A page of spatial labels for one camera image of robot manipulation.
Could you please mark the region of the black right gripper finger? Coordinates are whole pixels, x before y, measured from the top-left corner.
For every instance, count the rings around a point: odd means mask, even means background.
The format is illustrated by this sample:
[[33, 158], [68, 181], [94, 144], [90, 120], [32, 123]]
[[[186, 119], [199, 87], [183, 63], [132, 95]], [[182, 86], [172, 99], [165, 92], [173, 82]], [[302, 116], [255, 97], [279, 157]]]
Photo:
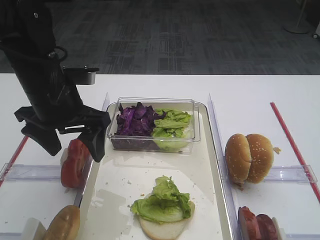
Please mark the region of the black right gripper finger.
[[85, 127], [78, 139], [88, 148], [95, 162], [100, 162], [105, 156], [106, 128]]

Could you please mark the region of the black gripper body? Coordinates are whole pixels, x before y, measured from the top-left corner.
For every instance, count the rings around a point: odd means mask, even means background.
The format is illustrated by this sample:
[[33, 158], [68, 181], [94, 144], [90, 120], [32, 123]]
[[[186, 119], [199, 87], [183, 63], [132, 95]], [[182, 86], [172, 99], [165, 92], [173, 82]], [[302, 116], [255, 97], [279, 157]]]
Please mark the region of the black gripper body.
[[59, 89], [33, 84], [27, 96], [31, 106], [23, 106], [15, 113], [18, 122], [25, 122], [21, 132], [33, 140], [58, 140], [58, 134], [79, 133], [79, 140], [104, 139], [111, 123], [106, 111], [83, 104], [74, 84]]

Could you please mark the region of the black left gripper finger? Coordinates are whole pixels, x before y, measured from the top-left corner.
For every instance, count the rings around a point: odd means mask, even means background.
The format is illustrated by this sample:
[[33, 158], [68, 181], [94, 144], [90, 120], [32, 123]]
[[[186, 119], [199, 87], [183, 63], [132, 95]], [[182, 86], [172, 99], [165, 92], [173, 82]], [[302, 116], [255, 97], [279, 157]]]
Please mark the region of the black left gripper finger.
[[32, 123], [26, 123], [21, 133], [37, 142], [51, 156], [55, 156], [62, 149], [55, 129], [43, 129]]

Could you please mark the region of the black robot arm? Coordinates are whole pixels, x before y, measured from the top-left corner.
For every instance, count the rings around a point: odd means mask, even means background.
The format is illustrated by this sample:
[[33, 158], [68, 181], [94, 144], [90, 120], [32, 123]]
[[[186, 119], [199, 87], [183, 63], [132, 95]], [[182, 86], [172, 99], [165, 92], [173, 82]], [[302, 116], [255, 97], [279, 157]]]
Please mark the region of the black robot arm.
[[1, 1], [0, 48], [30, 102], [15, 112], [25, 122], [21, 133], [52, 156], [62, 148], [60, 134], [78, 133], [93, 160], [100, 162], [110, 115], [84, 105], [74, 80], [64, 73], [52, 15], [41, 0]]

